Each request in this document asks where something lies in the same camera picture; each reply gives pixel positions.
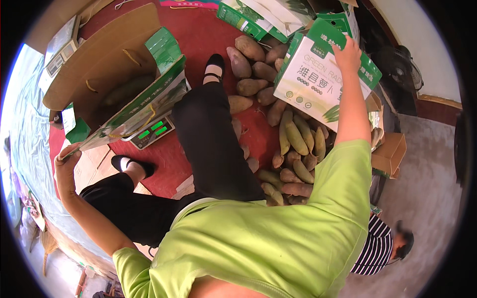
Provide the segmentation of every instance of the red carpet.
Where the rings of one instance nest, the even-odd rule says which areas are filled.
[[[79,36],[87,39],[98,29],[118,16],[153,2],[157,6],[161,25],[165,26],[177,39],[182,53],[187,57],[186,77],[192,88],[202,83],[205,64],[213,53],[221,54],[226,61],[224,87],[228,95],[237,94],[237,80],[232,74],[226,48],[234,46],[235,38],[242,33],[234,27],[217,19],[216,11],[208,9],[170,9],[161,7],[158,1],[137,0],[123,4],[121,9],[114,6],[121,0],[114,1],[96,15],[80,30]],[[275,150],[279,148],[278,127],[270,127],[265,116],[256,111],[259,108],[266,114],[268,108],[257,102],[246,111],[234,115],[242,122],[242,130],[248,131],[240,138],[241,144],[250,148],[250,156],[257,158],[261,168],[269,168]],[[51,157],[56,156],[64,141],[63,131],[50,130]],[[192,172],[176,133],[171,132],[146,149],[139,151],[131,143],[117,141],[110,144],[116,154],[155,163],[159,166],[156,173],[143,181],[144,186],[154,195],[171,197],[176,187]]]

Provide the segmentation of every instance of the woman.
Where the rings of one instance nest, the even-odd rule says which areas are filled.
[[[122,173],[83,190],[82,198],[73,180],[81,153],[55,160],[66,210],[113,256],[126,297],[337,296],[368,233],[371,134],[357,74],[361,51],[349,37],[343,51],[333,50],[343,79],[339,128],[335,147],[315,168],[307,205],[266,207],[230,124],[217,55],[204,85],[173,108],[196,193],[179,201],[132,198],[151,165],[120,156],[113,164]],[[115,209],[120,217],[107,210],[128,198],[140,202],[128,212]],[[152,262],[133,241],[160,243]]]

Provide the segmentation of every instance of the black shoe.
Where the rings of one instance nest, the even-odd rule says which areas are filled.
[[[208,72],[204,75],[204,77],[206,77],[208,75],[211,75],[211,76],[214,76],[214,77],[218,78],[218,80],[221,82],[222,78],[224,77],[224,72],[225,72],[224,58],[220,54],[213,54],[212,56],[210,56],[209,60],[207,61],[206,69],[207,69],[207,66],[209,66],[209,65],[216,65],[216,66],[220,67],[222,69],[222,75],[219,76],[216,73]]]
[[[129,159],[126,163],[126,167],[129,165],[130,162],[138,163],[141,167],[143,167],[144,172],[146,173],[145,179],[149,178],[150,176],[152,176],[154,174],[154,170],[155,170],[156,166],[152,163],[140,162],[138,160],[129,158],[126,155],[115,155],[111,158],[111,164],[119,172],[121,172],[121,173],[123,172],[123,169],[121,168],[121,160],[123,158],[128,158]]]

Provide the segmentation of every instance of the black hair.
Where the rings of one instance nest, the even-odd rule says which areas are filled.
[[[414,234],[411,230],[403,229],[401,227],[402,221],[399,220],[396,224],[396,232],[401,234],[403,240],[406,242],[405,245],[399,247],[396,250],[395,258],[404,259],[407,254],[411,251],[414,245]]]

